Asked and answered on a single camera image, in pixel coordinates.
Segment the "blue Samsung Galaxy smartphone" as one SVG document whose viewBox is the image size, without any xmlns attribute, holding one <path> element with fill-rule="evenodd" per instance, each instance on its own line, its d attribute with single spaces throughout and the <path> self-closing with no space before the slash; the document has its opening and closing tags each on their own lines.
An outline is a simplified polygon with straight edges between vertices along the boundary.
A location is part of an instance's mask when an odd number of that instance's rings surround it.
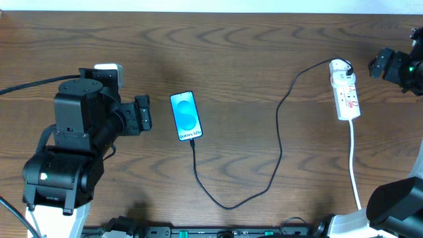
<svg viewBox="0 0 423 238">
<path fill-rule="evenodd" d="M 171 107 L 179 141 L 188 141 L 203 136 L 202 125 L 192 91 L 170 96 Z"/>
</svg>

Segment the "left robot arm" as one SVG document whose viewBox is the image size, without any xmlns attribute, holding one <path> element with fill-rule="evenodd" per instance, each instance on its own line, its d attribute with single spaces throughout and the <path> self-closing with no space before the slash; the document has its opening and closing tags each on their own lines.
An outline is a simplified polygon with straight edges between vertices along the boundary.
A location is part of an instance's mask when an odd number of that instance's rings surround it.
<svg viewBox="0 0 423 238">
<path fill-rule="evenodd" d="M 120 136 L 152 129 L 149 95 L 121 101 L 122 66 L 81 68 L 59 85 L 55 124 L 22 170 L 29 237 L 80 237 L 108 150 Z"/>
</svg>

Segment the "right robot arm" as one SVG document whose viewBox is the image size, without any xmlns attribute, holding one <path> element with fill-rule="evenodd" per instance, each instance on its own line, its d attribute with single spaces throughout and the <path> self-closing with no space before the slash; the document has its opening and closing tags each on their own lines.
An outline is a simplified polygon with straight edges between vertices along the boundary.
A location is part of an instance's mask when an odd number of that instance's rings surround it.
<svg viewBox="0 0 423 238">
<path fill-rule="evenodd" d="M 380 49 L 369 61 L 369 83 L 344 58 L 328 62 L 336 117 L 350 129 L 348 174 L 356 209 L 324 219 L 315 237 L 421 237 L 422 149 L 405 133 L 422 135 L 422 29 L 409 52 Z"/>
</svg>

